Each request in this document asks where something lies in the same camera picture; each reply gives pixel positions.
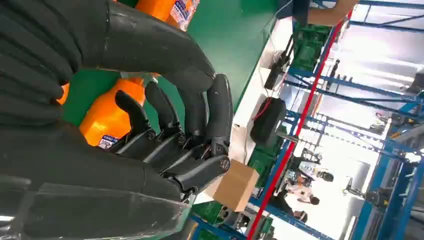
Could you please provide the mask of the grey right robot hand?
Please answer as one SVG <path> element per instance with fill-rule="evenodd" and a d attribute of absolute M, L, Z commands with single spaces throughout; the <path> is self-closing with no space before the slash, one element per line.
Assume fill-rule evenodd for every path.
<path fill-rule="evenodd" d="M 130 130 L 91 146 L 62 118 L 63 86 L 82 68 L 157 73 L 174 84 L 185 126 L 155 82 L 160 134 L 118 90 Z M 191 36 L 112 0 L 0 3 L 0 237 L 160 239 L 179 232 L 189 199 L 230 168 L 233 104 Z"/>

